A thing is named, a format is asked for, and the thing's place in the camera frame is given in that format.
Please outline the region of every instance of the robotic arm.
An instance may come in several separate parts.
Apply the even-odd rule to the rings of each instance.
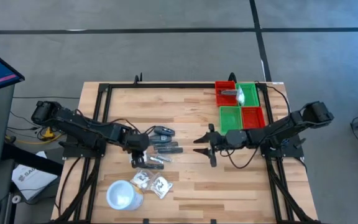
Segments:
[[[76,149],[98,151],[106,147],[108,142],[132,154],[132,167],[145,166],[143,156],[149,146],[149,137],[146,133],[115,122],[93,121],[77,112],[79,111],[64,108],[57,102],[38,101],[31,120],[35,124],[59,129],[78,141],[75,144],[60,142],[63,147],[74,145]]]
[[[298,111],[291,112],[264,128],[229,130],[225,136],[214,130],[214,125],[209,124],[209,133],[194,143],[206,143],[211,145],[210,149],[194,149],[209,157],[212,167],[216,167],[215,152],[228,149],[258,148],[265,144],[270,151],[285,151],[289,148],[299,148],[305,141],[291,141],[291,139],[307,128],[321,128],[327,126],[334,116],[328,111],[324,103],[316,101],[308,103]]]

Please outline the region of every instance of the black robotic arm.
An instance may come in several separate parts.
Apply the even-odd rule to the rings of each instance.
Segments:
[[[65,148],[98,152],[108,142],[132,154],[133,167],[145,166],[143,156],[149,146],[147,133],[140,133],[137,129],[117,122],[93,121],[78,110],[72,111],[51,101],[38,101],[31,120],[35,124],[59,129],[77,140],[77,143],[60,142]]]
[[[310,218],[295,202],[294,198],[275,173],[270,158],[276,157],[277,159],[281,159],[282,155],[286,157],[296,157],[295,155],[299,155],[300,152],[303,155],[300,146],[305,140],[299,140],[297,137],[298,133],[307,128],[327,126],[333,119],[334,116],[328,111],[325,104],[317,101],[308,103],[302,107],[302,109],[291,112],[287,117],[273,122],[264,128],[229,130],[225,136],[222,136],[214,130],[213,124],[209,124],[209,132],[202,138],[195,140],[194,143],[209,142],[211,148],[194,149],[194,151],[208,156],[211,166],[216,167],[215,152],[227,151],[229,149],[237,150],[243,147],[257,150],[260,147],[262,155],[269,161],[267,162],[269,179],[280,189],[285,200],[289,203],[300,220],[277,220],[277,223],[321,224],[320,221]]]
[[[305,141],[292,141],[297,134],[307,128],[321,128],[327,126],[334,116],[328,111],[322,102],[308,103],[298,111],[291,112],[264,128],[229,130],[225,136],[214,130],[214,125],[209,124],[209,132],[194,143],[206,143],[211,145],[210,149],[194,149],[209,157],[211,166],[216,167],[215,152],[229,149],[255,149],[264,144],[269,151],[287,151],[289,148],[298,148]]]

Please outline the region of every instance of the floor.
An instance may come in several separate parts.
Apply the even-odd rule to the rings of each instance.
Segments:
[[[172,27],[249,30],[113,34]],[[358,1],[0,0],[0,57],[26,77],[15,96],[79,97],[84,81],[128,81],[140,72],[148,81],[225,80],[234,72],[241,81],[285,82],[293,110],[320,100],[335,116],[301,135],[319,219],[358,223],[358,142],[349,126],[358,116]],[[36,102],[15,99],[12,112],[30,118]],[[15,117],[9,125],[28,127]],[[19,204],[15,223],[46,222],[53,200]]]

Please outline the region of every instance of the plastic tray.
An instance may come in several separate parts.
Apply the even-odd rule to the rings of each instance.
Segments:
[[[242,107],[241,115],[243,128],[263,128],[265,126],[264,114],[259,106]]]
[[[238,106],[221,106],[219,108],[221,118],[221,134],[228,130],[242,129],[241,108]]]
[[[237,83],[236,89],[242,89],[246,97],[246,104],[244,106],[259,106],[258,93],[256,86],[253,83]]]
[[[235,90],[236,84],[233,81],[216,81],[215,94],[217,106],[237,106],[236,96],[221,95],[222,90]]]

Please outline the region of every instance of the black metal frame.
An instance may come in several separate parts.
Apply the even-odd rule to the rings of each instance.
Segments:
[[[2,149],[1,160],[5,159],[13,159],[18,164],[55,174],[57,176],[60,176],[63,170],[63,165],[60,163],[37,156],[8,143],[4,143]]]
[[[114,88],[214,88],[214,83],[139,83],[142,81],[142,74],[140,74],[140,78],[136,75],[135,81],[133,83],[128,84],[110,84],[110,83],[101,83],[99,84],[98,88],[98,96],[96,98],[96,104],[94,109],[94,115],[93,119],[97,120],[99,115],[99,110],[101,106],[101,98],[104,91],[107,91],[106,101],[104,102],[104,111],[103,111],[103,117],[102,122],[107,122],[108,113],[109,113],[109,106],[111,102],[111,95],[112,90]],[[231,73],[229,76],[229,81],[237,82],[235,74]],[[267,112],[267,117],[269,123],[273,122],[273,114],[272,114],[272,108],[270,105],[269,100],[269,94],[267,91],[267,85],[265,83],[256,83],[256,87],[263,93],[264,101],[265,101],[265,108]],[[272,158],[270,156],[266,156],[266,165],[267,165],[267,172],[269,176],[269,184],[270,184],[270,191],[272,194],[272,201],[273,201],[273,208],[275,212],[275,219],[277,223],[308,223],[313,222],[313,220],[307,219],[307,218],[300,218],[300,222],[296,222],[293,216],[293,211],[299,215],[305,215],[305,213],[302,211],[302,209],[296,204],[295,200],[292,198],[288,191],[287,187],[287,180],[285,178],[285,171],[283,166],[282,157],[276,157],[276,163],[278,168],[278,176],[274,171],[273,168],[273,162]],[[84,166],[83,166],[83,173],[81,176],[80,181],[80,188],[79,188],[79,195],[85,194],[88,187],[91,186],[91,190],[89,193],[88,198],[88,207],[86,209],[86,218],[85,220],[80,220],[80,213],[81,213],[81,204],[82,204],[82,198],[75,197],[74,200],[77,201],[75,211],[74,209],[71,210],[71,212],[74,212],[74,217],[72,222],[68,221],[58,221],[55,223],[90,223],[92,218],[92,212],[93,212],[93,203],[94,198],[96,195],[96,186],[98,183],[98,173],[99,173],[99,167],[100,167],[101,158],[96,158],[94,167],[93,167],[93,173],[94,176],[90,183],[90,177],[87,178],[88,170],[89,170],[89,164],[90,164],[90,158],[85,158]],[[282,214],[280,211],[280,204],[277,194],[278,187],[281,191],[281,193],[284,195],[285,199],[285,208],[287,213],[287,220],[284,220],[282,218]],[[145,218],[143,223],[148,223],[149,219]]]

